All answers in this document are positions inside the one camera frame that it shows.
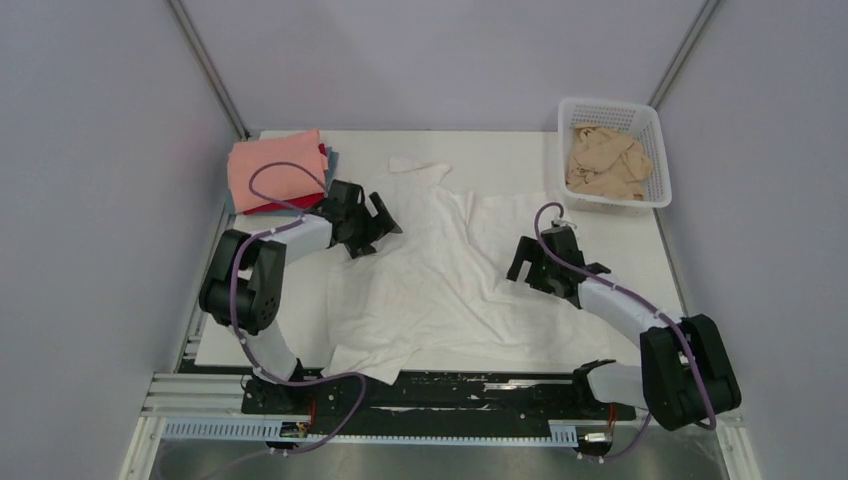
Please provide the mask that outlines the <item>white t-shirt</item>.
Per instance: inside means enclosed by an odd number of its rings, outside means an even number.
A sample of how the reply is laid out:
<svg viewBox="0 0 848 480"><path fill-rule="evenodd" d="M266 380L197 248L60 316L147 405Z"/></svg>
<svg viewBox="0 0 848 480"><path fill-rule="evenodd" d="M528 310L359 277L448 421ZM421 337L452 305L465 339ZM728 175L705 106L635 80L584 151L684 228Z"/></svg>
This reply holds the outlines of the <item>white t-shirt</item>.
<svg viewBox="0 0 848 480"><path fill-rule="evenodd" d="M564 366L609 356L603 321L506 277L546 194L455 193L449 171L393 157L376 176L401 233L330 269L325 374L393 383L419 352Z"/></svg>

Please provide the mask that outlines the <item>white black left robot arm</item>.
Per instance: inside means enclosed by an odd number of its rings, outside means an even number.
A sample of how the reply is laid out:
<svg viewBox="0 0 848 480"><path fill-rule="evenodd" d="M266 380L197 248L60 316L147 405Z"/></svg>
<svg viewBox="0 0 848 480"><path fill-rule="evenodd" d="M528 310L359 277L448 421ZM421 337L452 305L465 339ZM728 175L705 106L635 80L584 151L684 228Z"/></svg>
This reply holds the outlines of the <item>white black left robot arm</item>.
<svg viewBox="0 0 848 480"><path fill-rule="evenodd" d="M372 255L377 241L402 232L378 193L335 181L323 200L288 224L222 233L198 304L238 339L254 374L271 383L267 399L279 412L295 413L306 399L304 384L292 378L299 359L276 325L286 267L336 245L353 259Z"/></svg>

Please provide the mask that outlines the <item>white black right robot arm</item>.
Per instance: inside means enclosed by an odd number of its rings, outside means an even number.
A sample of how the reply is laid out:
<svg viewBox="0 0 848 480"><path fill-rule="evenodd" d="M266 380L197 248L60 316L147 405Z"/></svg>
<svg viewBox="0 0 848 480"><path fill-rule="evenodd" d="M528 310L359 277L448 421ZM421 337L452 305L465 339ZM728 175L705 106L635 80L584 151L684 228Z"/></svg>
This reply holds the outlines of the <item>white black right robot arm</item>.
<svg viewBox="0 0 848 480"><path fill-rule="evenodd" d="M636 366L604 359L574 370L571 403L580 415L596 417L616 403L644 410L674 431L708 427L740 407L741 390L716 323L703 314L670 315L606 266L586 263L568 224L521 237L506 277L602 319L638 348Z"/></svg>

